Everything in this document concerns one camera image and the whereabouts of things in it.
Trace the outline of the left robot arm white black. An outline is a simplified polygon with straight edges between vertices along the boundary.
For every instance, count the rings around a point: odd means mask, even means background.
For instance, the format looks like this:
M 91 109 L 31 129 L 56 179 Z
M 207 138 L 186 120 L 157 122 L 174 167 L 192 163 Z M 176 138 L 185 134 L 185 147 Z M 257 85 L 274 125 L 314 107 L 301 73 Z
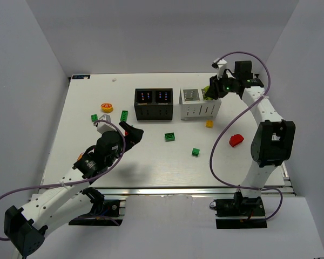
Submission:
M 58 184 L 20 208 L 11 206 L 5 212 L 4 233 L 22 258 L 33 254 L 49 234 L 78 216 L 103 216 L 104 195 L 91 184 L 138 144 L 144 131 L 124 121 L 119 127 L 104 120 L 96 125 L 108 129 L 101 130 L 96 144 L 84 152 Z

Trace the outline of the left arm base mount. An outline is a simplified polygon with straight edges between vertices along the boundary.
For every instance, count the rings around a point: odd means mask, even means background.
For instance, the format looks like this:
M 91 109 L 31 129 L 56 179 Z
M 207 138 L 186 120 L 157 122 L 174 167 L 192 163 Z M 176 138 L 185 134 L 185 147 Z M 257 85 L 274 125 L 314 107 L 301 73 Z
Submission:
M 120 200 L 108 200 L 105 196 L 93 187 L 89 187 L 81 192 L 80 197 L 90 199 L 90 210 L 69 222 L 70 226 L 98 226 L 108 227 L 122 224 L 123 213 Z

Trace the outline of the lime lego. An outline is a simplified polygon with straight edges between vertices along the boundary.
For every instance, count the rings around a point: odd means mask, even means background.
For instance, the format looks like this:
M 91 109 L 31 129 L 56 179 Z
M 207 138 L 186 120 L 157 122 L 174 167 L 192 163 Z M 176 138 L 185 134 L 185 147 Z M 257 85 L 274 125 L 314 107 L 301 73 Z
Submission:
M 202 89 L 202 94 L 205 95 L 206 92 L 208 91 L 208 89 L 209 89 L 209 86 L 204 87 L 204 88 Z

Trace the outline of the red rounded lego block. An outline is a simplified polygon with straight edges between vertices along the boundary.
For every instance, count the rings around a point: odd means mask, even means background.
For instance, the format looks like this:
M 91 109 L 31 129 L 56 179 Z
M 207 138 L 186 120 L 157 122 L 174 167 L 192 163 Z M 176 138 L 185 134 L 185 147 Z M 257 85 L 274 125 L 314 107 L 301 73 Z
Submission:
M 235 147 L 244 141 L 244 137 L 241 134 L 235 134 L 230 137 L 229 145 Z

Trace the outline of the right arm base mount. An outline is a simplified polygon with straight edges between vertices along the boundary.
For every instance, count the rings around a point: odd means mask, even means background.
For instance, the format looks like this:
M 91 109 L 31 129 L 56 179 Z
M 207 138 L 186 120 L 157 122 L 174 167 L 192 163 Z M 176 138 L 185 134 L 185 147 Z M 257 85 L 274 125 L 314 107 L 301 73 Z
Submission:
M 267 220 L 261 197 L 214 200 L 217 229 L 266 229 Z

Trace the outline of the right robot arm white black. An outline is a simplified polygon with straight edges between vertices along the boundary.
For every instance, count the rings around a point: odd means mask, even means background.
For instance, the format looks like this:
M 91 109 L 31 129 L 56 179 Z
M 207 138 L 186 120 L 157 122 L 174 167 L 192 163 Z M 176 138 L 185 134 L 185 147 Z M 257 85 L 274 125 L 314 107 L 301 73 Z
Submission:
M 251 143 L 252 164 L 236 194 L 239 200 L 255 201 L 271 173 L 290 158 L 296 126 L 284 120 L 272 106 L 267 88 L 252 73 L 251 61 L 235 62 L 234 71 L 227 69 L 226 64 L 225 60 L 213 64 L 218 74 L 210 78 L 205 95 L 217 100 L 228 93 L 237 94 L 256 121 L 257 131 Z

